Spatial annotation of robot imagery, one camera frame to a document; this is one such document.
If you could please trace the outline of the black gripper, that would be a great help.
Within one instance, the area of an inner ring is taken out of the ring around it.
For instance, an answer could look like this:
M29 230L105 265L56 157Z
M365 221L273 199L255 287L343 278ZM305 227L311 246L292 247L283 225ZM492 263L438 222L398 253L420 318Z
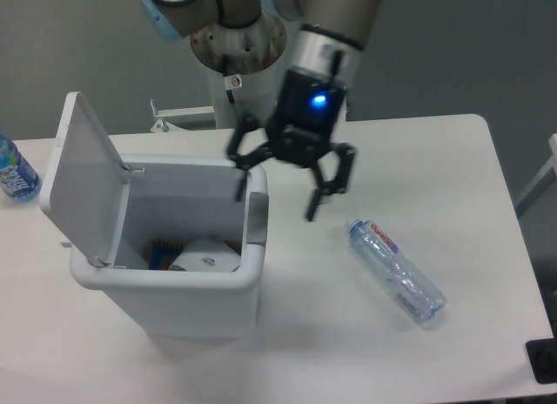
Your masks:
M305 211L307 221L314 220L323 198L346 193L356 148L348 143L331 143L345 96L346 87L339 80L287 70L277 105L265 124L269 142L246 152L240 150L244 138L261 128L261 122L245 111L239 116L225 149L226 157L239 172L234 199L243 199L248 172L271 154L278 160L311 169L316 187ZM329 152L334 152L339 162L334 177L325 180L319 160Z

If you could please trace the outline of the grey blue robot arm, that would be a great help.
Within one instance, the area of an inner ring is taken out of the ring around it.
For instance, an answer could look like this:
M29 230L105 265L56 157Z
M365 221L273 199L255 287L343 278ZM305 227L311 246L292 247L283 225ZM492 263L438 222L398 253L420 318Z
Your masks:
M158 34L188 39L218 75L213 103L241 171L269 158L310 169L305 216L346 191L354 148L331 140L382 0L140 0Z

